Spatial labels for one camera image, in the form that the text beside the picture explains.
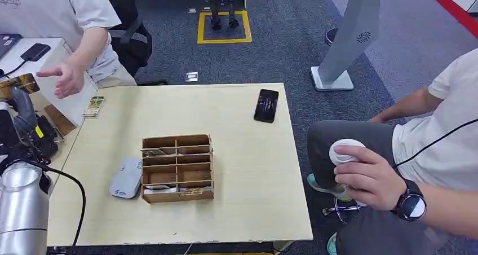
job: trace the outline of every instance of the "smartphone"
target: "smartphone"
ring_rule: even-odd
[[[255,108],[254,119],[256,121],[274,122],[276,118],[277,100],[279,92],[273,90],[260,90],[259,99]]]

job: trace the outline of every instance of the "small card pack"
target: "small card pack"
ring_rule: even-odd
[[[83,113],[84,118],[98,118],[101,107],[103,106],[105,98],[103,96],[93,96],[90,99],[88,107]]]

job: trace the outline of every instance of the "wristwatch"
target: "wristwatch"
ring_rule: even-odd
[[[405,192],[400,196],[397,206],[392,213],[406,221],[416,221],[427,212],[427,203],[417,184],[404,179],[406,184]]]

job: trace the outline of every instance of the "humanoid robot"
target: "humanoid robot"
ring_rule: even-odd
[[[213,30],[221,29],[221,19],[219,18],[219,4],[224,5],[225,2],[229,3],[229,27],[236,28],[239,25],[239,22],[234,17],[234,0],[209,0],[211,3],[211,10],[213,12],[213,19],[211,21],[211,26]]]

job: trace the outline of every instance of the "gray pants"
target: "gray pants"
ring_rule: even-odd
[[[329,148],[337,140],[355,139],[395,165],[393,126],[371,122],[320,121],[309,129],[307,150],[317,184],[330,188],[337,183]],[[407,222],[391,212],[365,207],[337,233],[338,255],[427,255],[448,240],[448,235],[420,222]]]

